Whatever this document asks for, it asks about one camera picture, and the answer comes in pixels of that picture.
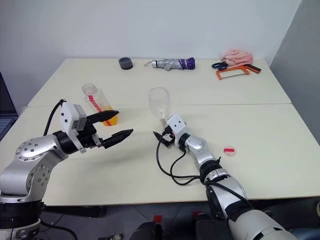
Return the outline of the dark rounded shape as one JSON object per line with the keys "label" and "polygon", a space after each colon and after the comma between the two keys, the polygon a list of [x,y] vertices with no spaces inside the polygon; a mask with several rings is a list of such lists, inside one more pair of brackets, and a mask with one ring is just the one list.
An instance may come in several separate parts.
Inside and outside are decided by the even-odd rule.
{"label": "dark rounded shape", "polygon": [[155,221],[142,223],[129,240],[163,240],[162,226]]}

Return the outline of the black table support bar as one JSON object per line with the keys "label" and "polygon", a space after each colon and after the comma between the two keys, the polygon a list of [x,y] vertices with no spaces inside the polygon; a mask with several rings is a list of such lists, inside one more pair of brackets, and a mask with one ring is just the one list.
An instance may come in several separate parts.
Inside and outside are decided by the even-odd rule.
{"label": "black table support bar", "polygon": [[103,218],[108,208],[106,206],[46,206],[43,211],[78,217]]}

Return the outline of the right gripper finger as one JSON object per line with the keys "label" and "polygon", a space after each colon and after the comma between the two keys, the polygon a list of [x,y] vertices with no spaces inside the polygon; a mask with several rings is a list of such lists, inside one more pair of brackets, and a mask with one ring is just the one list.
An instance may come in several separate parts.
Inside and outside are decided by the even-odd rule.
{"label": "right gripper finger", "polygon": [[165,146],[167,145],[167,140],[165,140],[160,133],[153,131],[153,134],[161,144],[163,144]]}

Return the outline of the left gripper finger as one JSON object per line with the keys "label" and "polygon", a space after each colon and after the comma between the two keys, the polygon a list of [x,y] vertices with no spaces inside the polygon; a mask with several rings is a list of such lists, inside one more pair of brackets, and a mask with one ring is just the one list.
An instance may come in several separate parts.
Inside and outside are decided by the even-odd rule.
{"label": "left gripper finger", "polygon": [[117,114],[119,114],[119,111],[117,110],[105,110],[105,111],[94,113],[92,115],[88,115],[86,117],[86,120],[90,121],[92,124],[95,124],[97,122],[103,123],[115,117]]}
{"label": "left gripper finger", "polygon": [[134,131],[133,129],[126,129],[126,130],[121,130],[115,134],[112,134],[111,137],[102,140],[102,146],[105,149],[108,149],[118,143],[121,143],[123,140],[129,137],[133,131]]}

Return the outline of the dark grey round container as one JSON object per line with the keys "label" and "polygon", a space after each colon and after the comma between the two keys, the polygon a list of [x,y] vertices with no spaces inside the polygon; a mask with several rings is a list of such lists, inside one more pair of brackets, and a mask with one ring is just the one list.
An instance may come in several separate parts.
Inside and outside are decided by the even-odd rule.
{"label": "dark grey round container", "polygon": [[132,60],[129,57],[121,57],[118,60],[118,63],[120,65],[120,68],[123,70],[130,70],[133,68]]}

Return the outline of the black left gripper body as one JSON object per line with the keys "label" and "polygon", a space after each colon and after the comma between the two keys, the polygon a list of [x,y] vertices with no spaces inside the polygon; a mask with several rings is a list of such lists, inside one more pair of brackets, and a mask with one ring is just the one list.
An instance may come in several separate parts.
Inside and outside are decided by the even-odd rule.
{"label": "black left gripper body", "polygon": [[94,124],[97,122],[98,120],[96,118],[88,116],[83,129],[77,130],[77,138],[85,149],[100,148],[103,146],[103,139],[98,136],[97,130],[94,127]]}

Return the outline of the black-handled scissors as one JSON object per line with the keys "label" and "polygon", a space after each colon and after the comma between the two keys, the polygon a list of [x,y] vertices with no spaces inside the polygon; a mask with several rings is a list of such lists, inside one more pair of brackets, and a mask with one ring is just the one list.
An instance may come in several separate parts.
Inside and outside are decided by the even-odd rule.
{"label": "black-handled scissors", "polygon": [[228,68],[228,64],[225,61],[220,61],[211,65],[213,69],[224,71]]}

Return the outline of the orange hacksaw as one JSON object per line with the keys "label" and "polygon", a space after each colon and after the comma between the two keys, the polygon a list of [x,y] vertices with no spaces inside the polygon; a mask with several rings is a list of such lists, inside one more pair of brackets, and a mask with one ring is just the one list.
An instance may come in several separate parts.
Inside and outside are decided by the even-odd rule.
{"label": "orange hacksaw", "polygon": [[[232,72],[232,71],[242,71],[242,73],[234,74],[234,75],[230,75],[230,76],[225,76],[225,77],[221,76],[222,73],[227,73],[227,72]],[[245,64],[245,65],[241,65],[241,66],[237,66],[237,67],[227,67],[226,69],[223,69],[223,70],[217,70],[216,76],[218,77],[219,80],[223,80],[223,79],[230,78],[230,77],[250,75],[251,72],[259,74],[261,71],[262,71],[261,68],[258,68],[252,64]]]}

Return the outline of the small black white robot part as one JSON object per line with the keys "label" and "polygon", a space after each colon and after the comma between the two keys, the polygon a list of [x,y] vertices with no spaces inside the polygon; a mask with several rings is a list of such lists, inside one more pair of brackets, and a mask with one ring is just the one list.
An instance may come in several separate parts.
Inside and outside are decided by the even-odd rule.
{"label": "small black white robot part", "polygon": [[110,235],[110,236],[103,236],[98,237],[97,240],[123,240],[124,235],[122,233]]}

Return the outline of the pink towel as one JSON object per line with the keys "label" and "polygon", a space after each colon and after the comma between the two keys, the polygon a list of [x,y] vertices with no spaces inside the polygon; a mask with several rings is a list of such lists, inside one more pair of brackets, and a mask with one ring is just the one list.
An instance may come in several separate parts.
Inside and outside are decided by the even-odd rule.
{"label": "pink towel", "polygon": [[238,67],[253,63],[253,54],[239,49],[229,49],[221,55],[221,61],[230,67]]}

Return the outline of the white red-striped bottle cap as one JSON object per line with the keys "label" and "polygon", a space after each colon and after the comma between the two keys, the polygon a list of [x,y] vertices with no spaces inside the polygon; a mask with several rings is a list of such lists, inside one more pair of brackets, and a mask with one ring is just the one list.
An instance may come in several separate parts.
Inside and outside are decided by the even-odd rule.
{"label": "white red-striped bottle cap", "polygon": [[233,157],[237,153],[237,151],[235,147],[227,145],[223,147],[223,153],[228,157]]}

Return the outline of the orange juice bottle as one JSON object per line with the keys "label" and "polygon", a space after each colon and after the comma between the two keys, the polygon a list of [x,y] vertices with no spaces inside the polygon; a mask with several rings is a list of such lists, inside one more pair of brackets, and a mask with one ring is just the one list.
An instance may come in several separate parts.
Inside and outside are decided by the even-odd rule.
{"label": "orange juice bottle", "polygon": [[84,93],[85,101],[94,113],[113,110],[102,90],[97,88],[94,84],[87,83],[83,85],[82,91]]}

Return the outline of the dark laptop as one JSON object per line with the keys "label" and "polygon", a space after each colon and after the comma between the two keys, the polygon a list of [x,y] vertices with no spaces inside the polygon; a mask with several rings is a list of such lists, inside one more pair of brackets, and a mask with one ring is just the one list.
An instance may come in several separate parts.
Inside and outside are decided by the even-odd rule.
{"label": "dark laptop", "polygon": [[0,72],[0,141],[18,119],[16,108],[13,104],[2,73]]}

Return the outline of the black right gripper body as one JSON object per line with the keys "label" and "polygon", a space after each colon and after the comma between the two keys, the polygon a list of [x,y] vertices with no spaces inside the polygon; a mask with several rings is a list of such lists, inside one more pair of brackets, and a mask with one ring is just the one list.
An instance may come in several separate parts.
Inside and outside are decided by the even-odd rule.
{"label": "black right gripper body", "polygon": [[165,145],[167,148],[170,147],[175,142],[175,135],[173,133],[172,128],[168,125],[164,128],[164,131],[161,133],[160,142]]}

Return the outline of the folded silver purple umbrella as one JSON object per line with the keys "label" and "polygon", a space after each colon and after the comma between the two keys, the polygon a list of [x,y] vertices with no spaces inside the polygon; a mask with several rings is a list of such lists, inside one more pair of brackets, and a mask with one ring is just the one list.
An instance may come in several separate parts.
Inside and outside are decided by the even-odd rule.
{"label": "folded silver purple umbrella", "polygon": [[165,58],[161,60],[151,60],[144,64],[145,67],[151,65],[155,69],[170,70],[194,70],[196,68],[195,58]]}

